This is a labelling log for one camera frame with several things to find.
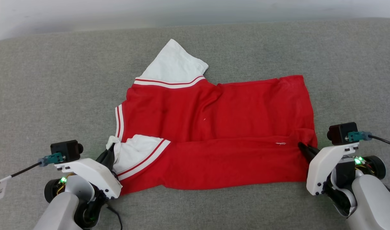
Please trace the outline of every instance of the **red stripe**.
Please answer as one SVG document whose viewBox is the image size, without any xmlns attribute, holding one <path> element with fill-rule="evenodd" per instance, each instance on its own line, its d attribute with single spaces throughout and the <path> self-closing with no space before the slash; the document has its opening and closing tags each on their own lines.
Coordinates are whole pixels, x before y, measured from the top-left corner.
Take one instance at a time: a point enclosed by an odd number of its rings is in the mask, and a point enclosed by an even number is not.
<svg viewBox="0 0 390 230">
<path fill-rule="evenodd" d="M 128 170 L 125 171 L 125 172 L 122 172 L 122 173 L 118 174 L 117 176 L 121 176 L 121 175 L 123 175 L 124 173 L 128 173 L 129 171 L 135 169 L 136 167 L 138 167 L 138 166 L 140 166 L 142 163 L 144 163 L 146 160 L 148 160 L 148 158 L 150 158 L 150 157 L 155 153 L 155 151 L 156 151 L 156 150 L 158 149 L 158 147 L 164 142 L 164 140 L 165 140 L 165 139 L 163 139 L 163 140 L 157 145 L 157 147 L 155 148 L 155 150 L 153 150 L 153 152 L 152 152 L 147 158 L 145 158 L 143 161 L 141 161 L 138 165 L 132 167 L 131 169 L 128 169 Z"/>
<path fill-rule="evenodd" d="M 120 106 L 117 106 L 117 114 L 119 116 L 119 123 L 118 123 L 118 126 L 119 126 L 119 133 L 117 134 L 117 137 L 120 138 L 120 130 L 121 130 L 121 122 L 120 122 Z"/>
<path fill-rule="evenodd" d="M 166 83 L 166 82 L 162 82 L 162 81 L 158 81 L 158 80 L 145 80 L 145 79 L 135 79 L 135 80 L 136 81 L 158 82 L 158 83 L 163 83 L 163 84 L 167 84 L 167 85 L 188 85 L 188 84 L 193 83 L 196 79 L 198 79 L 200 77 L 203 77 L 203 75 L 196 77 L 194 80 L 192 80 L 191 82 L 188 82 L 188 83 Z"/>
</svg>

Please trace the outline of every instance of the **white stripe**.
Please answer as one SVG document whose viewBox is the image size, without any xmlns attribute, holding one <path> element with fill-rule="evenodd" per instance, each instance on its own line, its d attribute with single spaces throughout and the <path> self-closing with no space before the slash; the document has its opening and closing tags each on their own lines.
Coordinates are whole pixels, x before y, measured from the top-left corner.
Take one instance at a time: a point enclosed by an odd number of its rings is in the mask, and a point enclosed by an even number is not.
<svg viewBox="0 0 390 230">
<path fill-rule="evenodd" d="M 12 179 L 12 176 L 6 176 L 5 178 L 1 179 L 0 182 L 2 183 L 4 181 L 8 181 L 10 179 Z"/>
<path fill-rule="evenodd" d="M 116 134 L 115 136 L 118 137 L 118 129 L 120 128 L 120 124 L 118 123 L 118 112 L 117 112 L 117 108 L 118 106 L 116 107 L 116 121 L 117 121 L 117 129 L 116 129 Z"/>
<path fill-rule="evenodd" d="M 124 133 L 124 117 L 122 116 L 122 106 L 119 105 L 119 111 L 120 111 L 120 141 L 122 140 L 122 134 Z"/>
<path fill-rule="evenodd" d="M 169 145 L 169 143 L 171 143 L 169 140 L 164 140 L 164 142 L 158 147 L 158 149 L 150 156 L 150 158 L 148 158 L 144 163 L 142 163 L 141 165 L 139 165 L 138 167 L 136 167 L 135 169 L 127 172 L 127 173 L 124 173 L 123 175 L 120 175 L 119 176 L 119 180 L 123 180 L 123 179 L 126 179 L 136 173 L 138 173 L 139 171 L 145 169 L 145 167 L 149 166 L 152 162 L 154 162 L 154 160 L 156 160 L 160 155 L 161 153 L 164 151 L 164 149 Z"/>
<path fill-rule="evenodd" d="M 184 84 L 183 83 L 183 84 L 179 84 L 179 85 L 169 85 L 169 84 L 160 83 L 160 82 L 141 81 L 141 80 L 135 80 L 134 84 L 144 85 L 144 86 L 162 86 L 162 87 L 166 87 L 166 88 L 170 88 L 170 89 L 178 89 L 178 88 L 186 88 L 186 87 L 193 86 L 193 85 L 195 85 L 196 83 L 198 83 L 202 79 L 205 79 L 205 77 L 199 77 L 196 80 L 194 80 L 194 82 L 192 82 L 190 84 Z"/>
</svg>

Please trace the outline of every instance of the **striped trim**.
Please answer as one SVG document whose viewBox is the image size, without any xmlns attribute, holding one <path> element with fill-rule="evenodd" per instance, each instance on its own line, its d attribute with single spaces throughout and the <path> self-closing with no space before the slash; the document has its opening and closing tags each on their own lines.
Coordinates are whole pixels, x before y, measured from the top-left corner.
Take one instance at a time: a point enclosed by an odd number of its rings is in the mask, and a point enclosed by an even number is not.
<svg viewBox="0 0 390 230">
<path fill-rule="evenodd" d="M 119 173 L 117 175 L 119 180 L 126 179 L 126 178 L 140 172 L 141 170 L 145 169 L 147 166 L 149 166 L 151 163 L 153 163 L 161 155 L 161 153 L 169 145 L 169 143 L 171 143 L 169 140 L 163 139 L 147 158 L 145 158 L 143 161 L 141 161 L 136 166 L 134 166 L 134 167 L 132 167 L 124 172 Z"/>
<path fill-rule="evenodd" d="M 116 107 L 116 120 L 117 120 L 117 129 L 116 137 L 119 140 L 122 140 L 122 135 L 124 134 L 124 117 L 122 116 L 122 105 Z"/>
<path fill-rule="evenodd" d="M 162 86 L 170 89 L 178 89 L 178 88 L 185 88 L 190 87 L 198 83 L 200 80 L 205 79 L 204 76 L 198 76 L 194 80 L 188 83 L 166 83 L 158 80 L 146 80 L 146 79 L 139 79 L 136 78 L 134 81 L 134 84 L 137 85 L 144 85 L 144 86 Z"/>
</svg>

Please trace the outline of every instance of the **white tag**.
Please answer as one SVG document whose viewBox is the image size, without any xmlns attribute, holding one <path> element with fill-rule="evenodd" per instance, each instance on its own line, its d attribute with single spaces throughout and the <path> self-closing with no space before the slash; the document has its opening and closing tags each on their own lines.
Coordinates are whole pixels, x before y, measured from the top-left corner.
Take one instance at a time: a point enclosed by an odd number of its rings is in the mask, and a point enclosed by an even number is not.
<svg viewBox="0 0 390 230">
<path fill-rule="evenodd" d="M 8 184 L 7 181 L 1 182 L 0 183 L 0 199 L 2 199 L 5 196 L 5 191 L 6 191 L 6 185 Z"/>
</svg>

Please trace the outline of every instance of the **red fabric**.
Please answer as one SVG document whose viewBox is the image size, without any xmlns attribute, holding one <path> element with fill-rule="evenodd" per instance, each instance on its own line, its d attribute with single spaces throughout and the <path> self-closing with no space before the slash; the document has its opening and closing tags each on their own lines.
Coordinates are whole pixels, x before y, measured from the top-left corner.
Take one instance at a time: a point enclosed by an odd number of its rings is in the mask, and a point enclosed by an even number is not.
<svg viewBox="0 0 390 230">
<path fill-rule="evenodd" d="M 317 146 L 303 76 L 170 89 L 134 84 L 122 103 L 122 142 L 134 134 L 172 141 L 160 157 L 121 181 L 122 194 L 157 185 L 214 189 L 305 181 L 297 147 Z"/>
</svg>

